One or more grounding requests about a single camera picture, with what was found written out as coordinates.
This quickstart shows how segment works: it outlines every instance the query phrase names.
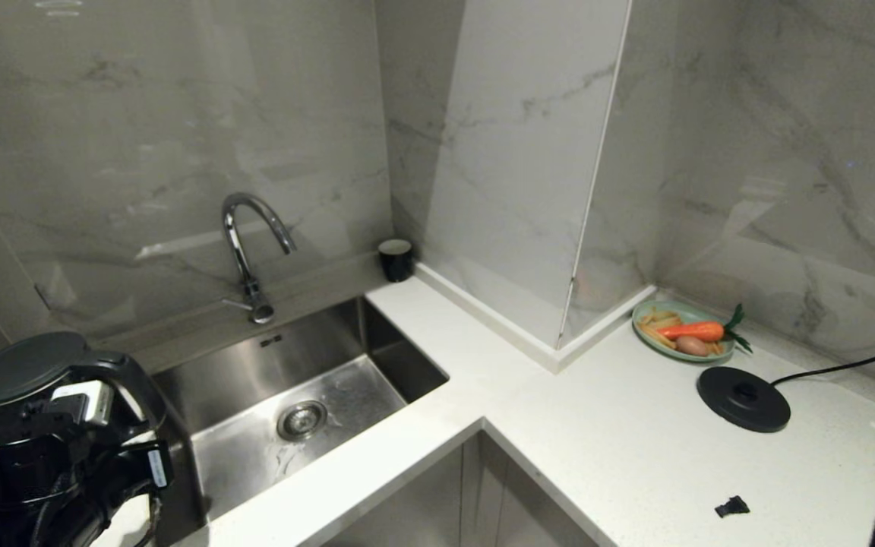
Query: faucet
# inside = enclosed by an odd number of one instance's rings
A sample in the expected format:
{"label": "faucet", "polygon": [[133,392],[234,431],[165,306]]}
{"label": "faucet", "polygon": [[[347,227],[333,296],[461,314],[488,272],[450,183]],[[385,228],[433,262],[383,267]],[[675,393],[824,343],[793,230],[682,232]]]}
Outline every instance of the faucet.
{"label": "faucet", "polygon": [[272,229],[275,239],[278,240],[283,252],[286,254],[296,250],[295,242],[292,241],[292,236],[286,226],[279,220],[279,215],[275,214],[272,207],[268,207],[267,202],[252,194],[237,191],[225,198],[222,204],[222,232],[225,233],[229,240],[229,246],[232,247],[232,254],[235,256],[235,264],[238,266],[238,272],[242,276],[242,288],[245,291],[245,304],[223,300],[226,304],[237,305],[239,308],[249,311],[249,320],[256,325],[263,325],[270,322],[275,316],[275,309],[265,299],[265,295],[261,293],[258,280],[252,274],[249,267],[249,261],[245,256],[245,249],[242,247],[242,240],[238,236],[238,227],[235,225],[235,209],[239,205],[248,205],[254,212],[258,213],[265,221],[265,224]]}

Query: kettle lid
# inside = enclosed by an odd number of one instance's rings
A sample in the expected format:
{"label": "kettle lid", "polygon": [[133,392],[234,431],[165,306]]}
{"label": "kettle lid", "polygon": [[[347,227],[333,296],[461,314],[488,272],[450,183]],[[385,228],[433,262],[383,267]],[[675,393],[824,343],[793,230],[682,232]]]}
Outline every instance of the kettle lid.
{"label": "kettle lid", "polygon": [[53,332],[0,350],[0,405],[35,394],[66,375],[70,362],[90,350],[74,332]]}

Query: stainless steel sink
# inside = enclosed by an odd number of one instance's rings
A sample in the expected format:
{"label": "stainless steel sink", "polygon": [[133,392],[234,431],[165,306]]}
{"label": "stainless steel sink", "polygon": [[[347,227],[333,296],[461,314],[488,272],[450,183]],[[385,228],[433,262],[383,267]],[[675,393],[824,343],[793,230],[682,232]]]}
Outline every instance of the stainless steel sink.
{"label": "stainless steel sink", "polygon": [[153,379],[187,426],[198,494],[214,520],[447,375],[355,299]]}

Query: white label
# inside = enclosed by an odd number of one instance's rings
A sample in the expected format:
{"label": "white label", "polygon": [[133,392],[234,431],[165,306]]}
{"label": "white label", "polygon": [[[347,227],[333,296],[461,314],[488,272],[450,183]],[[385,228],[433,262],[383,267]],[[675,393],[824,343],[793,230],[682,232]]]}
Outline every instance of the white label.
{"label": "white label", "polygon": [[160,460],[160,451],[149,451],[147,460],[150,461],[150,475],[153,477],[153,484],[156,484],[157,488],[160,489],[167,487],[167,477],[164,476],[164,462]]}

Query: green plate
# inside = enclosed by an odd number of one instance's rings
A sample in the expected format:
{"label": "green plate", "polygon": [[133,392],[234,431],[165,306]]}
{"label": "green plate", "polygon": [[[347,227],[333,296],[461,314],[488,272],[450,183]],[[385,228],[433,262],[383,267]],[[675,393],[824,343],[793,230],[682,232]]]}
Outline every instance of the green plate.
{"label": "green plate", "polygon": [[694,308],[693,305],[684,304],[684,302],[674,302],[674,301],[649,301],[643,302],[643,304],[638,305],[638,307],[633,308],[633,330],[637,333],[637,336],[646,342],[647,346],[660,351],[664,356],[674,357],[674,359],[681,359],[684,361],[691,361],[694,363],[710,363],[712,361],[719,361],[722,359],[727,359],[731,356],[732,351],[735,350],[735,343],[733,340],[722,340],[722,347],[725,349],[725,352],[720,354],[720,356],[707,356],[707,357],[698,357],[698,356],[689,356],[686,353],[681,353],[681,351],[674,351],[670,349],[670,347],[666,347],[657,343],[657,340],[646,336],[642,330],[637,326],[637,322],[640,321],[644,315],[652,314],[653,309],[657,308],[657,311],[672,311],[678,316],[680,316],[681,321],[684,324],[687,323],[695,323],[698,321],[717,321],[719,323],[725,324],[722,319],[715,318],[714,315],[705,314],[704,311],[700,311],[698,308]]}

